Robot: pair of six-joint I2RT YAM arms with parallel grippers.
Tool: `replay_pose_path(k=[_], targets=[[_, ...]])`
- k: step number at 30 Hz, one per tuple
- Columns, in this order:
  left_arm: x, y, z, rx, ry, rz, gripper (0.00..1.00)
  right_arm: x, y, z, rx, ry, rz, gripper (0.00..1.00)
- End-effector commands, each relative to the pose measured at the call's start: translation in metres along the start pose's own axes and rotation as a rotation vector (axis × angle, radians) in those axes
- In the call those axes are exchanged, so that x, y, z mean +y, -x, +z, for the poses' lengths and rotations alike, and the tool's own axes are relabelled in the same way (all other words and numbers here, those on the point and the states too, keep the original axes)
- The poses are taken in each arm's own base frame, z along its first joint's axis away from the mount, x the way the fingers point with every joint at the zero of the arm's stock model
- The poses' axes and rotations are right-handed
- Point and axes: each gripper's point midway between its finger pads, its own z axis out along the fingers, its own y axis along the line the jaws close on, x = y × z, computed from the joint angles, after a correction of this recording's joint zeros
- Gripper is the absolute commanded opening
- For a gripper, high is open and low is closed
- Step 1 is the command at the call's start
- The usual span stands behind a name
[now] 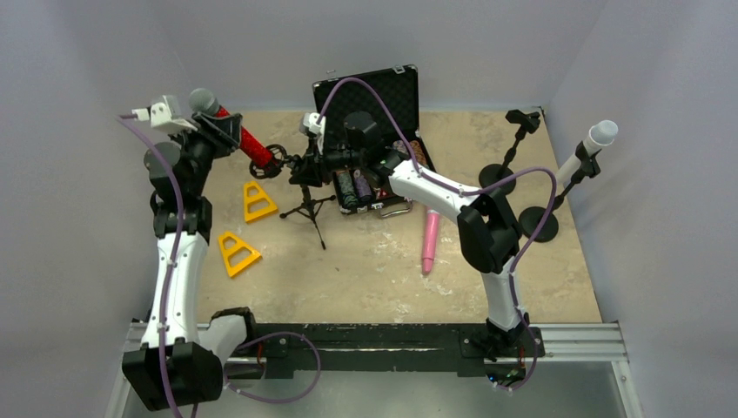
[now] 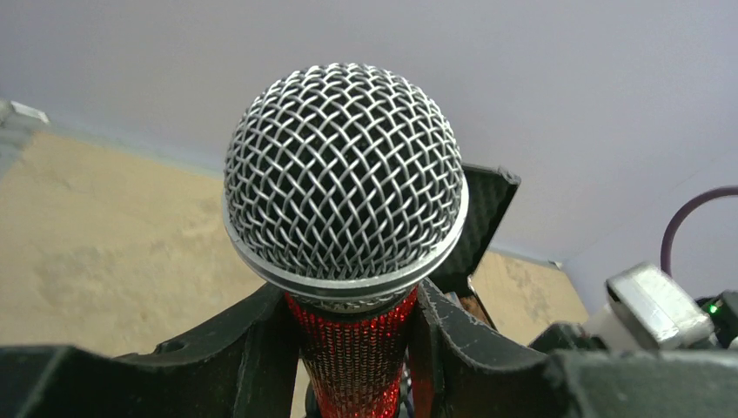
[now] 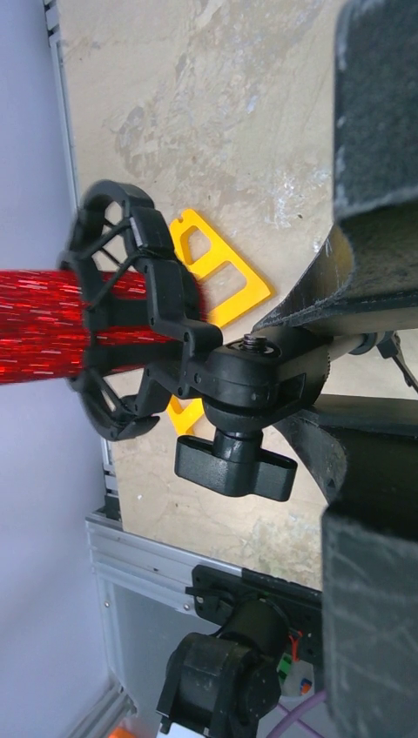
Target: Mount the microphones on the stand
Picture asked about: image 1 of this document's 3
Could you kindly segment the black tripod shock-mount stand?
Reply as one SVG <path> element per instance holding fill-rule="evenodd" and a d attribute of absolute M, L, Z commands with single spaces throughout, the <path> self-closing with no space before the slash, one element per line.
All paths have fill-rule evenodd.
<path fill-rule="evenodd" d="M 289 183 L 291 185 L 299 186 L 302 200 L 299 206 L 295 206 L 286 212 L 281 212 L 279 217 L 281 219 L 286 219 L 290 215 L 297 213 L 306 219 L 309 219 L 319 236 L 319 243 L 322 249 L 325 250 L 326 244 L 319 230 L 317 216 L 324 203 L 335 201 L 337 197 L 335 195 L 331 195 L 327 198 L 315 199 L 312 196 L 310 188 L 317 187 L 315 181 L 318 179 L 313 174 L 309 173 L 311 166 L 308 159 L 299 155 L 288 155 L 286 153 L 286 149 L 282 145 L 268 145 L 265 149 L 270 153 L 270 158 L 265 162 L 263 162 L 262 159 L 253 160 L 249 164 L 250 174 L 255 179 L 274 179 L 285 168 L 290 170 L 291 178 L 289 179 Z"/>

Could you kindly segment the red glitter microphone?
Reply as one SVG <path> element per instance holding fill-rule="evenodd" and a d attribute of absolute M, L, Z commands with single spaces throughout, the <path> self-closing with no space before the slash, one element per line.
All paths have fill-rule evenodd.
<path fill-rule="evenodd" d="M 231 114 L 222 106 L 214 93 L 205 88 L 196 88 L 189 96 L 190 108 L 212 118 L 222 125 L 231 137 L 230 142 L 245 153 L 258 169 L 266 169 L 274 165 L 275 158 L 271 151 L 262 145 L 249 131 L 241 125 L 239 115 Z"/>

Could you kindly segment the black round-base mic stand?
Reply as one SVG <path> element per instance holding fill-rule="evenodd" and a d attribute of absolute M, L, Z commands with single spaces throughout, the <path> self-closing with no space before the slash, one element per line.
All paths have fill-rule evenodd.
<path fill-rule="evenodd" d="M 595 178 L 601 173 L 597 156 L 601 149 L 594 151 L 585 147 L 584 142 L 577 145 L 571 158 L 559 169 L 557 179 L 564 181 L 564 189 L 559 192 L 553 199 L 551 210 L 542 224 L 538 234 L 533 238 L 535 242 L 546 243 L 553 240 L 559 233 L 560 224 L 555 216 L 555 212 L 563 205 L 567 195 L 585 178 Z M 532 238 L 538 224 L 543 219 L 546 208 L 542 206 L 530 206 L 522 211 L 518 221 L 522 228 L 523 234 L 527 238 Z"/>

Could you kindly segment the white microphone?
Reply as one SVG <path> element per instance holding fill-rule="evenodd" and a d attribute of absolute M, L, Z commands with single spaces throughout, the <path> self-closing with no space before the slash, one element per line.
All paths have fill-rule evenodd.
<path fill-rule="evenodd" d="M 577 144 L 572 155 L 560 166 L 556 172 L 556 180 L 559 185 L 566 185 L 584 161 L 605 147 L 610 146 L 619 131 L 618 125 L 611 120 L 605 119 L 593 125 L 587 136 Z"/>

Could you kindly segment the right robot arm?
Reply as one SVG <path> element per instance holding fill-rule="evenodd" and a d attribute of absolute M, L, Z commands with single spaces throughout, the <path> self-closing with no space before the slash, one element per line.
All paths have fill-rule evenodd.
<path fill-rule="evenodd" d="M 517 265 L 525 252 L 522 231 L 507 197 L 498 186 L 474 188 L 454 183 L 424 167 L 410 152 L 400 152 L 382 137 L 372 116 L 359 111 L 345 122 L 353 144 L 345 149 L 325 146 L 326 121 L 307 112 L 300 130 L 308 138 L 291 183 L 325 185 L 339 172 L 359 171 L 371 186 L 418 201 L 451 220 L 458 228 L 465 261 L 481 275 L 487 300 L 487 332 L 511 346 L 529 321 L 518 291 Z"/>

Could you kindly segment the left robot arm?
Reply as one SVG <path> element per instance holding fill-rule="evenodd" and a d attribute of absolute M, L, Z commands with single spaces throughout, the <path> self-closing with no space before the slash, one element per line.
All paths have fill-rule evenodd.
<path fill-rule="evenodd" d="M 140 347 L 124 353 L 124 377 L 150 411 L 170 410 L 217 400 L 224 386 L 225 363 L 253 336 L 249 308 L 215 313 L 204 331 L 197 323 L 197 292 L 211 240 L 212 205 L 205 182 L 217 158 L 239 148 L 238 114 L 212 117 L 196 113 L 193 121 L 166 117 L 156 121 L 152 108 L 123 115 L 147 121 L 168 139 L 154 144 L 137 128 L 132 132 L 148 147 L 144 164 L 154 188 L 150 197 L 157 239 L 158 274 L 151 314 Z"/>

